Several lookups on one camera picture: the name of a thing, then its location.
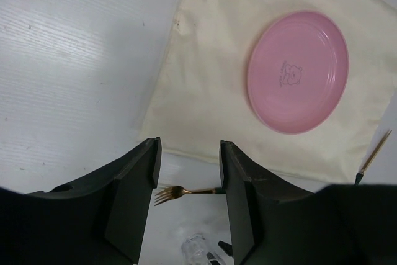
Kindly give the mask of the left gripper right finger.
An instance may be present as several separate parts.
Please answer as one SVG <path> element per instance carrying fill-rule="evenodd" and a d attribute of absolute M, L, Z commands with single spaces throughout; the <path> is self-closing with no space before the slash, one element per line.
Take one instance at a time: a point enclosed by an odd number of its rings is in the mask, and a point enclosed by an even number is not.
<path fill-rule="evenodd" d="M 395 264 L 396 187 L 299 188 L 220 143 L 235 264 Z"/>

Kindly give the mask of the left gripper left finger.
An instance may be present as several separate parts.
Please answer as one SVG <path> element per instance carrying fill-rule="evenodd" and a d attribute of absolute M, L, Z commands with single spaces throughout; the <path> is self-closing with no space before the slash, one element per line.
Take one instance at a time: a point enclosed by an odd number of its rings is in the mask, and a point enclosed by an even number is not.
<path fill-rule="evenodd" d="M 49 192 L 1 189 L 2 264 L 137 264 L 161 140 Z"/>

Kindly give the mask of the cream cloth placemat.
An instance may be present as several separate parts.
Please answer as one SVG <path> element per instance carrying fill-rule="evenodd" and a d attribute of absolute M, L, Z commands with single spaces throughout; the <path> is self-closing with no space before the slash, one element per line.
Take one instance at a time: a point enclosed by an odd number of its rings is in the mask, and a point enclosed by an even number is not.
<path fill-rule="evenodd" d="M 334 112 L 301 134 L 271 130 L 253 112 L 247 67 L 261 34 L 295 11 L 340 28 L 349 52 Z M 222 140 L 279 174 L 349 183 L 396 89 L 396 10 L 381 0 L 180 0 L 139 139 L 217 162 Z"/>

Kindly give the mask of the pink plate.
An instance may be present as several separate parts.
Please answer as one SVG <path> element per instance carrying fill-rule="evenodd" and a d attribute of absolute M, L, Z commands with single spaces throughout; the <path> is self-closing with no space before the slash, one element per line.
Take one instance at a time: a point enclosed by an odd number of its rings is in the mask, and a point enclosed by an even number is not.
<path fill-rule="evenodd" d="M 273 21 L 251 52 L 249 103 L 271 130 L 305 133 L 334 112 L 348 75 L 349 52 L 335 22 L 317 11 L 291 12 Z"/>

